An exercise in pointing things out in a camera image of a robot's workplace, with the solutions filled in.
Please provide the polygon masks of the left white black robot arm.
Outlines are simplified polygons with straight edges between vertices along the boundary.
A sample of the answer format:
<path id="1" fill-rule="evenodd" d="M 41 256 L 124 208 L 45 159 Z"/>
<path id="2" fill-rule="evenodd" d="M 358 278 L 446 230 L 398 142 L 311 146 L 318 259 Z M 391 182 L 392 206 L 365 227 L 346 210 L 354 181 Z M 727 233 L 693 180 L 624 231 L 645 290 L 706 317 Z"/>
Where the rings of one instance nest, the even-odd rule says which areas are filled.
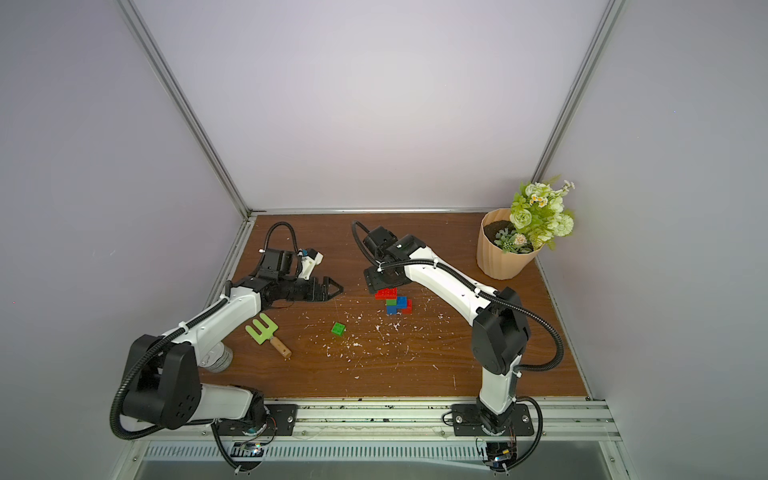
<path id="1" fill-rule="evenodd" d="M 241 431 L 262 432 L 268 410 L 261 393 L 204 384 L 200 372 L 226 370 L 233 352 L 224 339 L 274 303 L 327 302 L 342 293 L 331 278 L 313 276 L 322 260 L 314 249 L 266 249 L 255 271 L 227 282 L 213 305 L 162 335 L 136 339 L 110 407 L 112 433 L 135 440 L 205 421 L 234 421 Z"/>

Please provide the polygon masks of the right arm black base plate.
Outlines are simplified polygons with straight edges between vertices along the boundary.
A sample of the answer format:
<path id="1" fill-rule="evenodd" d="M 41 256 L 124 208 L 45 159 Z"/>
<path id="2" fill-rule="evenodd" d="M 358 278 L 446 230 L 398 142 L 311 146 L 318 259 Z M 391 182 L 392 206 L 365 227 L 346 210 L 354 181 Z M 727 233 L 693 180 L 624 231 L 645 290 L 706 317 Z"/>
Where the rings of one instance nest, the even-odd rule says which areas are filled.
<path id="1" fill-rule="evenodd" d="M 528 406 L 514 403 L 502 414 L 495 414 L 480 404 L 458 403 L 450 407 L 452 428 L 458 437 L 511 437 L 534 435 Z"/>

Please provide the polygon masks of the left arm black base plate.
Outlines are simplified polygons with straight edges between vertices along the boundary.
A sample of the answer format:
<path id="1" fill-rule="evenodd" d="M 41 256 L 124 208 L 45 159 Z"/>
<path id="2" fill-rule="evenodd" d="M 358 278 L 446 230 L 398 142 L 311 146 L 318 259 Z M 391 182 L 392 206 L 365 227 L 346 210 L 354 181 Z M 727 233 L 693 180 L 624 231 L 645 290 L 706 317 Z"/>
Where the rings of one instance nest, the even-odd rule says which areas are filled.
<path id="1" fill-rule="evenodd" d="M 216 429 L 220 436 L 287 437 L 293 434 L 297 416 L 297 404 L 267 403 L 263 413 L 241 420 L 221 420 Z"/>

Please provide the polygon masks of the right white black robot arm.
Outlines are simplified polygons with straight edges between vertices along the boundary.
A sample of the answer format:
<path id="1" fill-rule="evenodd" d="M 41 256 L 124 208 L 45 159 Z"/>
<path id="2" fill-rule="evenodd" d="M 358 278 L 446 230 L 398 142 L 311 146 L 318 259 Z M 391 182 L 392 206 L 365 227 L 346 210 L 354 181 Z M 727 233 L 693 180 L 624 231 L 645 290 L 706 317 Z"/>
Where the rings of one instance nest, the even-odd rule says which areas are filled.
<path id="1" fill-rule="evenodd" d="M 364 278 L 370 293 L 417 283 L 450 305 L 472 329 L 471 349 L 482 366 L 476 404 L 483 430 L 494 436 L 511 430 L 521 376 L 521 360 L 531 332 L 516 294 L 484 285 L 454 269 L 420 239 L 396 237 L 361 222 L 351 225 L 353 239 L 370 267 Z"/>

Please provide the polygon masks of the red long lego brick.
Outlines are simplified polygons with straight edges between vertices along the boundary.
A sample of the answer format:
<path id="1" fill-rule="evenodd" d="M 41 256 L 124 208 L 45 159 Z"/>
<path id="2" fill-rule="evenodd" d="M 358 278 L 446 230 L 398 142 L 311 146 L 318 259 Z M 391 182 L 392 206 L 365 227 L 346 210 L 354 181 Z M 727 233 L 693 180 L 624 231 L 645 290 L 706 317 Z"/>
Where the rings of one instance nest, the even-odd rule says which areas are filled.
<path id="1" fill-rule="evenodd" d="M 375 293 L 375 298 L 379 300 L 396 300 L 398 291 L 396 288 L 384 288 Z"/>

